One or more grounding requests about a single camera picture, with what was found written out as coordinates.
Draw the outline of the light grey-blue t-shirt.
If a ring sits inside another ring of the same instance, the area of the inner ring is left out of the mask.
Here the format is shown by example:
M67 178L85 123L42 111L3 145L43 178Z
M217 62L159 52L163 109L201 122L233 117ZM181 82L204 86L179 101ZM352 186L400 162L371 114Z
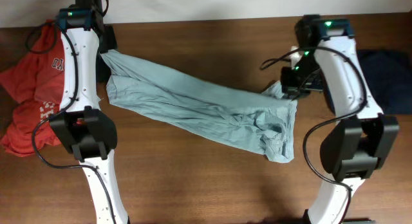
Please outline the light grey-blue t-shirt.
M116 50L101 57L111 70L106 86L111 105L262 154L271 162L293 160L297 101L283 97L279 81L262 93L253 93Z

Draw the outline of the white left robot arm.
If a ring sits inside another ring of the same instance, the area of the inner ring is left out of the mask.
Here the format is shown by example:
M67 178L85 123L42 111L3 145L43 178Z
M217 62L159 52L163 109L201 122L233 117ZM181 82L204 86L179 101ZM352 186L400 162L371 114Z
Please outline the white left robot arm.
M117 48L113 27L91 8L63 8L57 27L64 47L64 92L50 127L84 171L97 223L129 223L114 167L117 129L100 109L96 86L98 57Z

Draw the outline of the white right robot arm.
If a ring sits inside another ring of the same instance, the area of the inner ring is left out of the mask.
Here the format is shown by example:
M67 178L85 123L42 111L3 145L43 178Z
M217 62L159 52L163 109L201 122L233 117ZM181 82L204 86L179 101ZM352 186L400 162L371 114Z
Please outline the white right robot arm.
M294 30L299 46L280 58L290 63L281 71L282 91L286 98L297 100L309 95L315 84L322 84L335 115L312 127L303 139L305 151L314 131L335 126L320 146L326 174L309 166L323 182L301 223L345 223L355 191L385 163L398 122L384 114L370 92L349 20L305 15Z

